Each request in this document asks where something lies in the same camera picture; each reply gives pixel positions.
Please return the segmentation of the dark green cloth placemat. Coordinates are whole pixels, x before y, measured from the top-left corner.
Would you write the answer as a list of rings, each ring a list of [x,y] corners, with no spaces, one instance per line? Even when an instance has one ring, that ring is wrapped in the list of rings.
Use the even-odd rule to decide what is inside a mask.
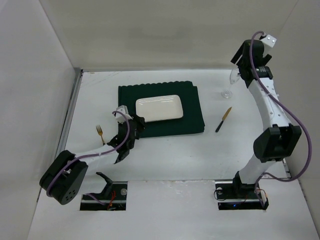
[[[191,81],[146,83],[118,87],[118,105],[125,105],[130,114],[136,113],[136,100],[142,98],[177,95],[181,100],[183,117],[179,119],[147,122],[141,138],[155,138],[199,134],[205,122],[199,101],[198,88]]]

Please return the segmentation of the white rectangular plate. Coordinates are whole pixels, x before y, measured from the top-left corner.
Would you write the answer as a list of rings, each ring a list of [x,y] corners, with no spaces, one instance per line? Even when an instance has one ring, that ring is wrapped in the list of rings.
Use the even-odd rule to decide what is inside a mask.
[[[135,112],[146,123],[176,120],[184,116],[181,99],[176,94],[137,99]]]

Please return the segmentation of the clear champagne flute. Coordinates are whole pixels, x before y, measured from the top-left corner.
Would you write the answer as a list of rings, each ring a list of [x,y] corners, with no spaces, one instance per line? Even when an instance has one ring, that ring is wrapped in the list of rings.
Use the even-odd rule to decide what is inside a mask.
[[[233,96],[233,92],[231,90],[232,86],[237,83],[237,81],[241,78],[241,74],[239,69],[233,68],[229,75],[229,87],[228,89],[221,92],[221,95],[225,99],[230,99]]]

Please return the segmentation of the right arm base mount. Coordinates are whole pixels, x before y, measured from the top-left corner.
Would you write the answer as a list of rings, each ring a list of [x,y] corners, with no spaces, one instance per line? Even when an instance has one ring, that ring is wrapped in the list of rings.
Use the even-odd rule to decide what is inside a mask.
[[[269,207],[269,198],[264,189],[245,189],[236,193],[232,180],[216,181],[213,196],[219,210],[263,210]]]

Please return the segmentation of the gold fork dark handle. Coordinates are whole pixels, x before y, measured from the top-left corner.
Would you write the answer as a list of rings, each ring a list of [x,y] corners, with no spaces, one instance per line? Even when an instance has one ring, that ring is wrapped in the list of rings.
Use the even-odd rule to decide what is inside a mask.
[[[100,138],[101,138],[102,145],[104,146],[106,143],[105,143],[104,138],[103,138],[103,130],[102,130],[101,126],[100,126],[100,125],[97,125],[97,126],[96,126],[96,130],[97,130],[98,135],[99,135]]]

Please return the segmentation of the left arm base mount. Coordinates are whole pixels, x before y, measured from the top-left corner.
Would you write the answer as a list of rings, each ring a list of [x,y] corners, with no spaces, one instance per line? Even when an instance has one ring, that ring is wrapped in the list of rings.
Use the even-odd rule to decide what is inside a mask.
[[[103,189],[83,194],[80,211],[125,211],[127,207],[128,182],[113,181],[102,172],[96,172],[103,179]]]

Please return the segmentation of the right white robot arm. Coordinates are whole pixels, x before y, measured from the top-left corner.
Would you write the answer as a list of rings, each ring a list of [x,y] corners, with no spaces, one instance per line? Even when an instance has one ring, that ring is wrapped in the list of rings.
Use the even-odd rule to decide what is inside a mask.
[[[273,75],[267,66],[272,57],[265,53],[268,47],[265,40],[245,40],[231,60],[256,102],[263,125],[262,134],[253,142],[252,158],[232,180],[238,198],[252,193],[262,173],[289,157],[302,134],[300,126],[293,125],[276,103]]]

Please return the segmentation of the gold knife black handle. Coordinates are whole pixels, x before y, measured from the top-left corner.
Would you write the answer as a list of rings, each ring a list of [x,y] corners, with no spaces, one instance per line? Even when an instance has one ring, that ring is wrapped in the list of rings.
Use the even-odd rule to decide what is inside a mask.
[[[224,121],[226,120],[228,114],[230,113],[231,109],[232,109],[232,107],[229,107],[229,108],[227,109],[227,111],[224,113],[224,115],[222,116],[221,122],[219,123],[219,125],[218,125],[217,128],[215,129],[215,132],[216,132],[216,133],[218,133],[219,130],[221,129],[221,127],[222,127]]]

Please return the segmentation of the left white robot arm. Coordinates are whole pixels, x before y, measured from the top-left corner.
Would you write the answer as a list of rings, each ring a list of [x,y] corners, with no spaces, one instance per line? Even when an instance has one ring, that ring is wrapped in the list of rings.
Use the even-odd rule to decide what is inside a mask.
[[[39,181],[48,197],[61,205],[68,204],[79,193],[90,166],[98,167],[99,163],[115,165],[129,155],[146,128],[145,118],[119,111],[113,113],[121,115],[124,122],[118,123],[118,132],[110,142],[86,153],[63,150],[58,154]]]

